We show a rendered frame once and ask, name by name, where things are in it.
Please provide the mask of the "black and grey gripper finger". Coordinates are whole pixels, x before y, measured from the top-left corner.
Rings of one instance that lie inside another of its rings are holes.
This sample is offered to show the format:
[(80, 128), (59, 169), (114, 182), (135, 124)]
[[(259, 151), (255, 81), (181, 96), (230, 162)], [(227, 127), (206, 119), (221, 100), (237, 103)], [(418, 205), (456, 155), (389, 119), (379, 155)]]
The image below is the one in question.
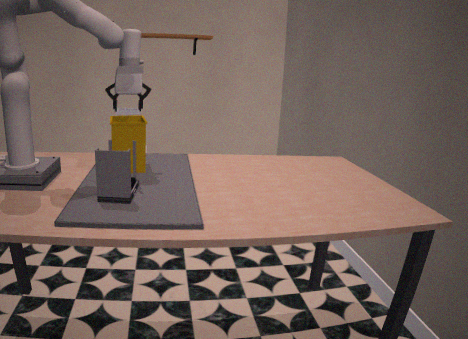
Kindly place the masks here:
[(139, 96), (139, 110), (141, 111), (141, 109), (143, 109), (143, 100), (148, 96), (148, 94), (150, 93), (151, 91), (151, 88), (149, 88), (148, 86), (146, 86), (145, 84), (142, 83), (142, 87), (146, 89), (146, 92), (144, 93), (144, 95), (142, 96), (142, 94), (137, 94)]
[(115, 83), (112, 84), (111, 86), (107, 87), (105, 90), (109, 97), (113, 100), (113, 109), (115, 109), (115, 112), (117, 111), (117, 101), (116, 98), (119, 96), (119, 94), (115, 94), (114, 96), (111, 94), (110, 90), (115, 87)]

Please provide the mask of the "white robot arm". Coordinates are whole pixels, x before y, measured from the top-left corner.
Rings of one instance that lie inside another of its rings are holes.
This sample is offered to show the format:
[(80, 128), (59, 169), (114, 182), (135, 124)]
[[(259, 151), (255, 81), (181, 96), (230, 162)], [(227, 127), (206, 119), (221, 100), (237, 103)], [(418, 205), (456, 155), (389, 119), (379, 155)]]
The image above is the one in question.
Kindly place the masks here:
[(30, 169), (40, 163), (34, 155), (30, 82), (16, 16), (49, 11), (97, 37), (102, 48), (120, 48), (117, 74), (143, 74), (140, 30), (122, 30), (80, 0), (0, 0), (0, 70), (3, 80), (0, 92), (8, 153), (6, 157), (0, 155), (0, 161), (6, 162), (7, 170)]

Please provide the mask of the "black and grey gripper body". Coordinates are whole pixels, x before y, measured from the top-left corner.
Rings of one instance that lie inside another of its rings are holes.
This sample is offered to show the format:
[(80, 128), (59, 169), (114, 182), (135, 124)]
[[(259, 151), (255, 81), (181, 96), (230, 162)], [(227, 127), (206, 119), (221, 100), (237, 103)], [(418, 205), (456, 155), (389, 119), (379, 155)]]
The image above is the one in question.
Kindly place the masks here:
[(116, 94), (140, 94), (142, 93), (142, 74), (117, 74), (116, 69), (115, 87)]

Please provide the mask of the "yellow open-top bin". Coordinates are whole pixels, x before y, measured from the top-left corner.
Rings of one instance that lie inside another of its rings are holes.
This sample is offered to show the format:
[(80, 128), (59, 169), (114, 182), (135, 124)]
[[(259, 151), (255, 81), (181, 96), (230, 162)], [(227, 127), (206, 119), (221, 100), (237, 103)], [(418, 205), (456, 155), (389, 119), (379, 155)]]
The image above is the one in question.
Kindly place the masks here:
[(131, 149), (131, 173), (133, 173), (133, 140), (137, 145), (136, 173), (146, 173), (146, 124), (147, 121), (143, 115), (110, 116), (112, 150), (128, 151)]

